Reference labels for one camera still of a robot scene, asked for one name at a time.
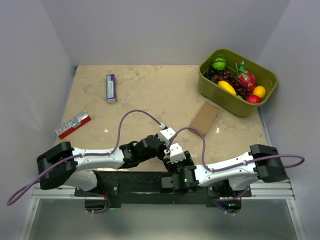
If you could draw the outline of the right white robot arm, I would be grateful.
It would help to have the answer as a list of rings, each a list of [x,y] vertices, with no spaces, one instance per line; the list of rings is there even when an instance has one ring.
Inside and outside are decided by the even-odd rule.
[[[225,181],[223,192],[233,197],[259,180],[276,183],[288,179],[275,147],[254,144],[249,148],[240,156],[207,166],[187,165],[187,154],[175,143],[165,153],[169,154],[169,165],[180,166],[171,176],[161,178],[161,190],[185,194]]]

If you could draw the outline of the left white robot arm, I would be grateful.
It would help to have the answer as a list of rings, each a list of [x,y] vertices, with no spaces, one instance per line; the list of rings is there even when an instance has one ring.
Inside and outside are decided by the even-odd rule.
[[[69,141],[61,142],[37,157],[39,184],[42,190],[62,185],[73,186],[99,196],[104,184],[91,169],[130,169],[140,163],[165,156],[166,143],[158,135],[149,135],[141,141],[132,141],[114,149],[80,149]]]

